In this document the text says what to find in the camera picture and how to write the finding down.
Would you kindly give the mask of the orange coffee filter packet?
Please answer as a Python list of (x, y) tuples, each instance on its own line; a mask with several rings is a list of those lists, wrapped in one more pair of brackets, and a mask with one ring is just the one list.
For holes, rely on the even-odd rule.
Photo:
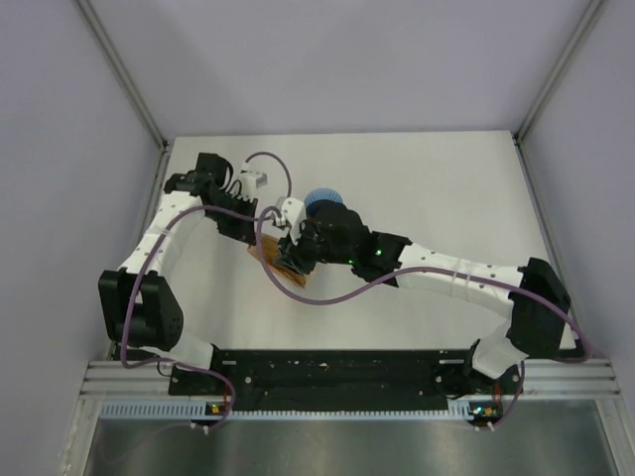
[(307, 277), (293, 272), (279, 263), (281, 252), (279, 250), (279, 239), (269, 234), (262, 235), (262, 245), (265, 261), (269, 269), (281, 280), (292, 284), (297, 288), (304, 289), (307, 285)]

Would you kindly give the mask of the blue glass ribbed dripper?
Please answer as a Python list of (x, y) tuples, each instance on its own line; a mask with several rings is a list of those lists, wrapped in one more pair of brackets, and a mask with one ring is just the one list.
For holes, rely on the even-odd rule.
[(343, 205), (343, 199), (336, 190), (322, 187), (309, 192), (304, 199), (304, 205), (307, 217), (314, 217), (325, 206)]

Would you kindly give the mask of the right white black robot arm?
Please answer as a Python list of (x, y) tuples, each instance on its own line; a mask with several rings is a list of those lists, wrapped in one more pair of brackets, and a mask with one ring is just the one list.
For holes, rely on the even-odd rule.
[(483, 393), (528, 358), (560, 354), (571, 299), (551, 264), (530, 258), (522, 266), (495, 266), (426, 248), (407, 237), (370, 230), (353, 210), (323, 199), (293, 211), (285, 206), (274, 224), (279, 266), (301, 276), (318, 264), (346, 265), (364, 282), (417, 289), (476, 304), (503, 318), (470, 347), (463, 381)]

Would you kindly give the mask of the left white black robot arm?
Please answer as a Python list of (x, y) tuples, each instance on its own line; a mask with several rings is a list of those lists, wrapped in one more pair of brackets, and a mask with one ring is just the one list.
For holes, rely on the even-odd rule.
[(218, 233), (255, 242), (256, 193), (267, 177), (243, 165), (236, 172), (218, 154), (201, 153), (186, 173), (171, 175), (157, 211), (123, 264), (104, 271), (98, 292), (108, 337), (126, 357), (131, 348), (192, 366), (190, 380), (204, 393), (224, 384), (223, 367), (212, 361), (214, 347), (186, 328), (170, 277), (191, 234), (208, 218)]

